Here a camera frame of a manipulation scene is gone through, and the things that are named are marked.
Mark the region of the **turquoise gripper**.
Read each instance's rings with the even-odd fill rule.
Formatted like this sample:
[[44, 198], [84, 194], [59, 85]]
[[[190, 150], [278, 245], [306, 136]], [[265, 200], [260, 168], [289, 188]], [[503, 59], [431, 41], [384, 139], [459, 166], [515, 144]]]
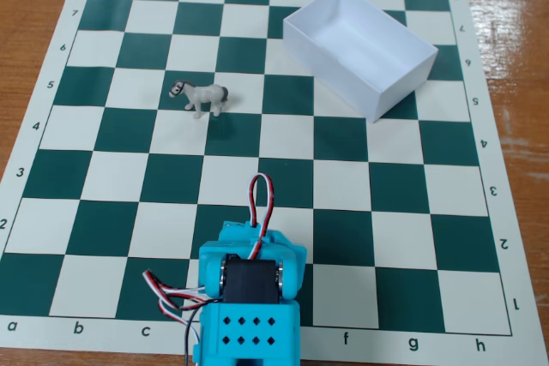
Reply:
[[[247, 258], [250, 250], [258, 240], [259, 229], [252, 228], [249, 222], [237, 223], [226, 221], [223, 223], [219, 241], [244, 246], [244, 252], [238, 254]], [[256, 256], [262, 260], [305, 260], [307, 249], [302, 244], [292, 243], [281, 231], [268, 229], [262, 239], [262, 245]]]

